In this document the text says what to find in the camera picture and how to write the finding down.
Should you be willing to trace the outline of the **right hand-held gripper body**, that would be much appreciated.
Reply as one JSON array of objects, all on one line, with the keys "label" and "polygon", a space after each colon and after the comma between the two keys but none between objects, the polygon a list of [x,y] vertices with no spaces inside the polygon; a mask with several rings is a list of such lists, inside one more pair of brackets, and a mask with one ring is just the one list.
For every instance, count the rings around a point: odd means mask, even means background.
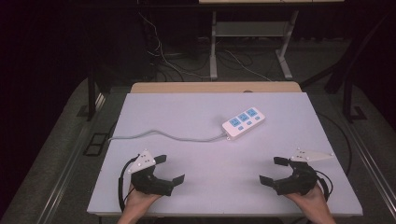
[{"label": "right hand-held gripper body", "polygon": [[278,195],[291,193],[300,193],[301,195],[305,195],[317,183],[319,183],[322,186],[324,195],[329,196],[333,190],[332,181],[325,174],[322,174],[328,179],[329,184],[327,184],[322,177],[318,176],[320,171],[317,171],[310,166],[309,162],[328,160],[333,157],[333,153],[297,148],[294,154],[287,158],[290,160],[289,167],[292,170],[291,176],[274,180],[273,189]]}]

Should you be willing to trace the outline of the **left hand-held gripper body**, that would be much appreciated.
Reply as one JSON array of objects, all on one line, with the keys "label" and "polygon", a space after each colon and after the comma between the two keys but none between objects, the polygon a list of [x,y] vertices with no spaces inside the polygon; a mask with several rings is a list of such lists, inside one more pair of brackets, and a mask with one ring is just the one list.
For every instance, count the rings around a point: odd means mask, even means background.
[{"label": "left hand-held gripper body", "polygon": [[140,192],[170,196],[174,188],[173,183],[154,175],[157,165],[154,158],[147,149],[137,156],[127,168],[127,173],[131,176],[131,183]]}]

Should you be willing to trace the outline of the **white power strip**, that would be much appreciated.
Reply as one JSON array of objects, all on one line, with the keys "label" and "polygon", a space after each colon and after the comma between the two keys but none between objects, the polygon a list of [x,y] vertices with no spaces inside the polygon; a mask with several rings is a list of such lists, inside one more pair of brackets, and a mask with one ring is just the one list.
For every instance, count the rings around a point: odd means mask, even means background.
[{"label": "white power strip", "polygon": [[264,114],[256,107],[251,107],[222,124],[228,140],[235,140],[255,129],[265,120]]}]

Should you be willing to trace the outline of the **person's left hand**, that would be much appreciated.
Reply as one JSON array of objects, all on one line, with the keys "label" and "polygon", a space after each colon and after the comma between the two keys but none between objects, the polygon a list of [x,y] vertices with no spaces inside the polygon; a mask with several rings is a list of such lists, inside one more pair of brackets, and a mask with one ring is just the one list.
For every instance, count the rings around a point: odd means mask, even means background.
[{"label": "person's left hand", "polygon": [[134,186],[130,187],[123,214],[128,216],[143,217],[149,208],[161,198],[161,195],[146,194],[138,191]]}]

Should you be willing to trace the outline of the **person's right hand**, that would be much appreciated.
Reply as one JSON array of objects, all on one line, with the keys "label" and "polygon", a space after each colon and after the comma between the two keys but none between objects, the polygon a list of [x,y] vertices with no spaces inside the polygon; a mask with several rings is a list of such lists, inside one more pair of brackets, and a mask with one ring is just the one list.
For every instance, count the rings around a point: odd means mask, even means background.
[{"label": "person's right hand", "polygon": [[305,195],[291,193],[286,194],[285,197],[292,200],[302,212],[310,218],[319,217],[329,211],[322,190],[318,184]]}]

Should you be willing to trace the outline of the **white table cover board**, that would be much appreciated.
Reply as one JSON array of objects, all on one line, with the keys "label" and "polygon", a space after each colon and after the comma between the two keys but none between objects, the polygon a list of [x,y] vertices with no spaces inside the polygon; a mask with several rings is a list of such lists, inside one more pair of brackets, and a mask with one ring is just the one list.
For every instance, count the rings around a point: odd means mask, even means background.
[{"label": "white table cover board", "polygon": [[[228,140],[222,124],[258,108],[262,124]],[[124,164],[143,150],[166,155],[155,175],[184,175],[171,196],[149,209],[167,217],[291,217],[299,208],[265,187],[260,175],[280,179],[289,167],[274,157],[295,150],[333,153],[308,96],[303,93],[130,93],[98,176],[88,211],[118,215],[118,179]]]}]

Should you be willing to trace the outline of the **wooden table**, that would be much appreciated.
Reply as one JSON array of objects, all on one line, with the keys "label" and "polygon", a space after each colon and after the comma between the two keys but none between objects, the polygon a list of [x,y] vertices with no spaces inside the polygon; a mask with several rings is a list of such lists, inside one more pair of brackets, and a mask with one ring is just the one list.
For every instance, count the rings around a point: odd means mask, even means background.
[{"label": "wooden table", "polygon": [[301,92],[293,81],[249,82],[140,82],[131,93],[193,93],[193,92]]}]

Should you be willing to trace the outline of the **black metal stand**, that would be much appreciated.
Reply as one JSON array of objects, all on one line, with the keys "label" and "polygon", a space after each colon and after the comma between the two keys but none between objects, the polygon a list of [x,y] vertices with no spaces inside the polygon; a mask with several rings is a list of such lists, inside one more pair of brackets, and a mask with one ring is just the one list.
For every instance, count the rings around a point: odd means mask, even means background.
[{"label": "black metal stand", "polygon": [[343,97],[343,115],[349,123],[354,120],[364,120],[366,116],[359,106],[352,105],[352,90],[353,90],[353,75],[351,70],[354,65],[352,61],[346,68],[345,82],[344,82],[344,97]]},{"label": "black metal stand", "polygon": [[91,121],[96,112],[96,91],[93,70],[91,69],[88,73],[88,118],[87,121]]}]

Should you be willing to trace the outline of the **black floor socket frame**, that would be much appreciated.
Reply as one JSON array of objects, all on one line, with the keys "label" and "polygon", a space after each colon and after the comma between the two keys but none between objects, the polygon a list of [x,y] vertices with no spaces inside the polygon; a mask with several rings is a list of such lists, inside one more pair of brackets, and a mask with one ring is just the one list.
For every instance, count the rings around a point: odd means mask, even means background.
[{"label": "black floor socket frame", "polygon": [[101,155],[107,141],[107,133],[94,133],[83,151],[84,156],[98,157]]}]

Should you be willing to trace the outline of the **aluminium floor rail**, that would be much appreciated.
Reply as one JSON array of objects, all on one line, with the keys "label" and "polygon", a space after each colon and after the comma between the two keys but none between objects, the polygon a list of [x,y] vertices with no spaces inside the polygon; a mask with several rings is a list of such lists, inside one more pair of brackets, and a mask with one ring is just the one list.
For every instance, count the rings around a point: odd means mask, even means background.
[{"label": "aluminium floor rail", "polygon": [[49,192],[44,197],[35,224],[50,224],[77,167],[82,148],[92,128],[89,106],[101,109],[106,97],[95,93],[91,99],[75,91],[37,157],[40,181]]},{"label": "aluminium floor rail", "polygon": [[369,176],[396,219],[396,133],[387,125],[371,126],[364,121],[346,126]]}]

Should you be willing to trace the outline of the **white metal frame desk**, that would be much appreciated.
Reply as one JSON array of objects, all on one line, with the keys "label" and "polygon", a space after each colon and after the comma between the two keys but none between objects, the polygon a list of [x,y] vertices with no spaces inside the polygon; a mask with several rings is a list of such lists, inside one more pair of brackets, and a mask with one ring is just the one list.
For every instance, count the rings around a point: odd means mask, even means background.
[{"label": "white metal frame desk", "polygon": [[[276,50],[276,58],[285,79],[292,79],[285,54],[302,7],[336,5],[344,0],[198,0],[200,7],[213,7],[209,51],[209,77],[218,78],[217,38],[218,37],[281,37],[282,45]],[[219,21],[221,9],[236,7],[237,10],[269,7],[290,7],[291,13],[285,20],[276,21]]]}]

